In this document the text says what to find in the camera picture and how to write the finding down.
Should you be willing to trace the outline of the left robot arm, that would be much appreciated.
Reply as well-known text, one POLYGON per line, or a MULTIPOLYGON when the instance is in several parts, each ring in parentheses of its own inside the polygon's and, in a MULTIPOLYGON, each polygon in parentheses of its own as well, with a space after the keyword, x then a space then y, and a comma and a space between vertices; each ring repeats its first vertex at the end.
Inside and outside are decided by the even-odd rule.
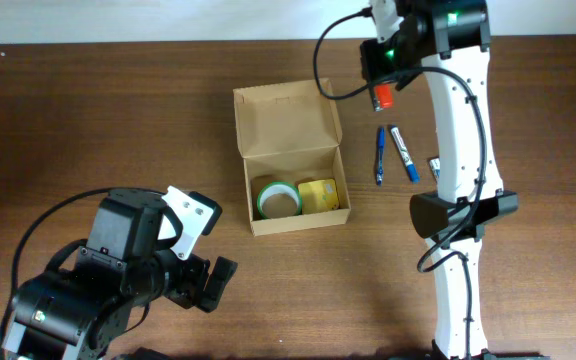
POLYGON ((219 220, 217 202, 175 187, 96 193, 102 200, 89 236, 60 249, 41 274, 20 282, 15 251, 0 359, 101 359, 132 330, 132 310, 161 297, 183 309, 217 309, 238 265, 192 252, 219 220))

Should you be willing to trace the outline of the yellow sticky note pad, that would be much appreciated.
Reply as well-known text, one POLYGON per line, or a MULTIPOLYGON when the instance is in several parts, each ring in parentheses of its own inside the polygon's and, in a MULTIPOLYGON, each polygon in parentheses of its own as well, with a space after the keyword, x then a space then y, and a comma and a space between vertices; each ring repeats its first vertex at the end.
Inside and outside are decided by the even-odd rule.
POLYGON ((303 214, 316 214, 340 208, 334 179, 303 182, 298 185, 297 189, 302 199, 303 214))

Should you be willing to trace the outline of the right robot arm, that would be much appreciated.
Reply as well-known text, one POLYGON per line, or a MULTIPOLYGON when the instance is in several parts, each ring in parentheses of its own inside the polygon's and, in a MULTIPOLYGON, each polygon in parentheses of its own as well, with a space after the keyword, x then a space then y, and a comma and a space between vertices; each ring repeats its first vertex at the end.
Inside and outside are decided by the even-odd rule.
POLYGON ((410 200, 428 248, 417 269, 434 276, 437 326, 431 359, 488 359, 481 324, 479 258, 487 224, 518 208, 504 188, 491 139, 488 8, 483 1, 372 0, 375 39, 361 46, 372 86, 404 89, 427 79, 440 174, 433 192, 410 200))

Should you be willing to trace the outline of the brown cardboard box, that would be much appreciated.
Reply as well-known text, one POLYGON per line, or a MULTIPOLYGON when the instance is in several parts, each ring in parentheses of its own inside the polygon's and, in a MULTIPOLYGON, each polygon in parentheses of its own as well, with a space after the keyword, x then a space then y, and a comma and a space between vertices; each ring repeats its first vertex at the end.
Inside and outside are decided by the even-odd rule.
POLYGON ((237 145, 243 159, 248 216, 255 236, 341 225, 351 204, 340 152, 342 126, 336 103, 313 80, 233 91, 237 145), (257 197, 272 182, 336 182, 340 208, 279 219, 263 219, 257 197))

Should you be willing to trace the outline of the green tape roll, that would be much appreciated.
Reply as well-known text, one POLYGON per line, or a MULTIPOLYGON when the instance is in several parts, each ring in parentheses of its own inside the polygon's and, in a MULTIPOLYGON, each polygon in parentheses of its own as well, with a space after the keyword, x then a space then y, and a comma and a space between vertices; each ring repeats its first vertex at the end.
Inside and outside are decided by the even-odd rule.
POLYGON ((297 216, 302 212, 302 198, 294 185, 272 182, 259 193, 257 209, 263 219, 297 216))

